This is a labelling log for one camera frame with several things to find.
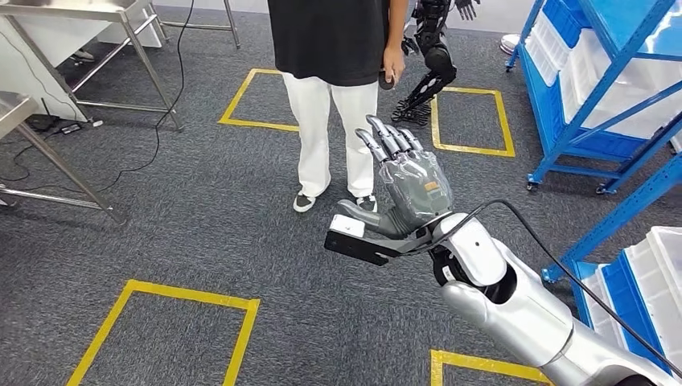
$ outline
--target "gray robotic hand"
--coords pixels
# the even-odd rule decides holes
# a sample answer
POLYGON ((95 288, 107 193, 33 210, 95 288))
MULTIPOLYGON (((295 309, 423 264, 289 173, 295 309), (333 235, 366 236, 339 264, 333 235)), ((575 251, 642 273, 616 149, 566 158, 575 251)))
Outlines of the gray robotic hand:
POLYGON ((452 190, 436 156, 424 151, 412 133, 384 125, 370 115, 367 121, 379 134, 381 145, 367 130, 357 129, 355 133, 379 161, 379 176, 395 206, 377 214, 348 200, 339 204, 346 214, 363 221, 367 229, 392 239, 404 239, 450 211, 452 190))

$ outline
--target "blue shelving unit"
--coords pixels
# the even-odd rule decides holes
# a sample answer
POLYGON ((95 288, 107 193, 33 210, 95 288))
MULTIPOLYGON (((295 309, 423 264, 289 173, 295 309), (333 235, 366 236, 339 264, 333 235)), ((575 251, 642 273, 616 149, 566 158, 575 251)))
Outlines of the blue shelving unit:
POLYGON ((520 43, 507 62, 509 70, 514 67, 516 58, 521 58, 544 151, 540 165, 528 175, 528 189, 541 183, 548 171, 559 171, 607 179, 597 192, 615 193, 623 182, 675 136, 680 125, 666 125, 648 141, 605 130, 680 91, 682 80, 598 127, 586 129, 581 125, 632 58, 682 60, 682 9, 678 9, 682 7, 676 0, 638 0, 628 2, 627 6, 624 6, 622 0, 547 1, 545 13, 548 13, 550 19, 556 11, 556 4, 571 14, 567 19, 571 23, 566 24, 567 29, 562 34, 569 47, 575 45, 576 31, 579 34, 579 28, 592 27, 611 58, 611 65, 604 76, 573 120, 566 124, 559 82, 555 81, 549 87, 544 84, 524 45, 543 4, 544 0, 536 0, 533 4, 521 32, 520 43), (614 170, 565 166, 557 163, 561 155, 602 159, 617 162, 618 166, 614 170))
MULTIPOLYGON (((602 241, 613 235, 630 219, 678 183, 682 183, 682 153, 673 157, 636 191, 627 196, 603 220, 597 223, 592 230, 587 232, 561 257, 561 262, 569 267, 574 267, 576 261, 582 261, 602 241)), ((562 274, 563 271, 557 265, 550 265, 548 268, 542 269, 543 279, 549 282, 559 280, 562 274)))
MULTIPOLYGON (((571 268, 576 273, 577 278, 584 281, 584 279, 595 274, 598 265, 584 261, 573 261, 571 268)), ((602 272, 606 291, 609 293, 609 297, 613 299, 615 313, 659 353, 663 353, 659 337, 647 312, 646 304, 642 294, 639 292, 637 281, 627 262, 625 252, 621 251, 613 263, 602 268, 602 272)), ((579 285, 573 282, 571 282, 571 289, 573 290, 573 296, 576 298, 576 307, 581 322, 594 329, 592 315, 585 300, 588 295, 583 292, 579 285)), ((622 336, 625 339, 624 343, 629 351, 649 359, 665 372, 671 374, 670 368, 662 360, 652 354, 625 329, 620 326, 618 328, 622 330, 622 336)))
POLYGON ((594 26, 599 40, 612 60, 627 48, 638 26, 648 15, 656 23, 655 39, 645 42, 635 52, 637 58, 654 60, 682 60, 682 9, 675 0, 637 0, 624 3, 623 0, 578 0, 585 15, 594 26))

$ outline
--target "white pants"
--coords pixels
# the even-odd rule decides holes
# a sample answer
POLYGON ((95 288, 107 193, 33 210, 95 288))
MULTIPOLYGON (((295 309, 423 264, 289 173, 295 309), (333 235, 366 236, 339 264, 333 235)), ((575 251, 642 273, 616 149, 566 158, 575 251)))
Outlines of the white pants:
POLYGON ((367 114, 376 115, 378 84, 338 87, 318 77, 296 79, 289 73, 283 75, 291 110, 300 128, 301 157, 298 161, 298 179, 303 186, 300 194, 317 197, 327 189, 331 181, 327 140, 331 89, 334 103, 341 114, 343 128, 346 130, 348 190, 355 197, 370 195, 374 190, 372 155, 355 135, 355 129, 371 131, 365 117, 367 114))

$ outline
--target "yellow rectangle on floor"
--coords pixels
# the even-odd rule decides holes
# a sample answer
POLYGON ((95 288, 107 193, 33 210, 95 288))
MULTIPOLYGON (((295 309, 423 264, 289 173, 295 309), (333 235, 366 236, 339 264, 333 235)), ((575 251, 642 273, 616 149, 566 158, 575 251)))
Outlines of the yellow rectangle on floor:
POLYGON ((499 149, 484 149, 480 147, 448 145, 441 143, 441 128, 438 124, 438 96, 434 96, 431 100, 431 136, 433 138, 433 147, 440 150, 462 151, 464 153, 476 153, 485 155, 497 155, 500 157, 515 157, 514 142, 512 141, 512 133, 509 131, 509 123, 507 122, 507 113, 504 111, 504 103, 502 102, 502 93, 497 90, 483 90, 479 88, 459 88, 459 87, 444 87, 443 92, 467 92, 472 94, 491 94, 495 97, 495 106, 497 107, 497 114, 499 118, 499 126, 502 129, 502 136, 504 138, 504 150, 499 149))
POLYGON ((225 110, 225 113, 223 113, 223 116, 220 118, 218 123, 222 123, 224 125, 266 127, 269 129, 277 129, 277 130, 284 130, 284 131, 298 131, 298 126, 294 126, 294 125, 283 125, 283 124, 279 124, 279 123, 269 123, 269 122, 259 122, 259 121, 246 121, 243 119, 232 118, 232 114, 234 113, 236 106, 239 104, 241 97, 244 96, 246 89, 249 87, 249 85, 253 81, 253 77, 256 76, 256 74, 281 75, 281 72, 279 72, 278 70, 269 70, 266 68, 252 68, 251 71, 249 71, 249 74, 246 76, 246 79, 244 79, 244 82, 242 82, 241 86, 236 91, 234 98, 232 98, 232 101, 230 101, 230 104, 228 105, 228 109, 225 110))
POLYGON ((244 316, 244 321, 241 323, 241 329, 239 331, 239 335, 237 336, 236 344, 232 352, 232 358, 230 359, 228 370, 225 374, 223 386, 233 386, 235 384, 242 359, 244 358, 244 352, 246 351, 246 345, 249 342, 251 330, 253 329, 253 324, 256 321, 258 306, 261 304, 260 299, 235 298, 227 295, 171 287, 169 285, 149 283, 146 281, 128 280, 125 283, 125 287, 123 287, 121 294, 118 296, 118 299, 113 304, 109 315, 107 315, 106 319, 100 326, 100 330, 95 334, 95 338, 90 343, 90 346, 85 351, 85 354, 83 354, 83 358, 80 359, 80 363, 78 363, 78 366, 76 366, 76 369, 71 374, 71 378, 69 378, 68 382, 66 383, 67 386, 78 386, 83 380, 85 372, 90 368, 90 365, 95 359, 95 355, 97 355, 102 343, 104 343, 107 335, 109 335, 113 324, 123 311, 123 307, 128 302, 130 295, 136 291, 166 296, 169 298, 192 300, 195 302, 210 303, 216 304, 218 306, 226 306, 245 310, 246 315, 244 316))
POLYGON ((431 386, 443 386, 443 364, 480 370, 482 372, 493 372, 505 376, 515 376, 516 378, 552 385, 552 382, 536 368, 476 356, 455 354, 448 351, 431 350, 431 386))

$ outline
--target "robotic arm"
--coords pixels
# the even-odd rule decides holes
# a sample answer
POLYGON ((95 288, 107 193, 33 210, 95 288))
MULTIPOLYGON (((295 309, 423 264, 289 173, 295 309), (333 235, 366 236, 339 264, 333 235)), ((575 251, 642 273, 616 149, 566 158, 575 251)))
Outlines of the robotic arm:
POLYGON ((356 132, 379 161, 395 207, 378 215, 342 201, 347 216, 335 216, 325 248, 375 265, 428 251, 452 310, 557 386, 680 386, 653 363, 574 319, 474 213, 451 212, 453 194, 442 169, 409 131, 375 117, 368 121, 382 145, 369 132, 356 132), (365 230, 392 240, 364 238, 365 230), (416 238, 405 240, 413 232, 416 238))
MULTIPOLYGON (((395 122, 411 121, 426 125, 429 121, 430 107, 425 103, 450 84, 457 76, 457 68, 452 63, 443 30, 450 12, 452 0, 417 0, 412 18, 417 21, 414 38, 405 37, 402 47, 408 55, 420 51, 429 69, 417 87, 402 100, 392 115, 395 122)), ((471 0, 454 0, 462 19, 473 20, 476 11, 471 0)))

